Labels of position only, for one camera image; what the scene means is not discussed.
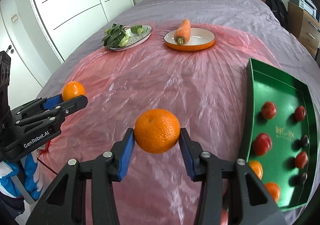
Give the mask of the blue gloved left hand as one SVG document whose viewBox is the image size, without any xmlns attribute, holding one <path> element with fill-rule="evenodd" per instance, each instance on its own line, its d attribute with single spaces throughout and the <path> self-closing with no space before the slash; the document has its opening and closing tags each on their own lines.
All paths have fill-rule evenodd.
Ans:
<svg viewBox="0 0 320 225">
<path fill-rule="evenodd" d="M 10 198 L 23 197 L 28 203 L 37 201 L 42 192 L 43 180 L 34 151 L 20 162 L 1 161 L 1 193 Z"/>
</svg>

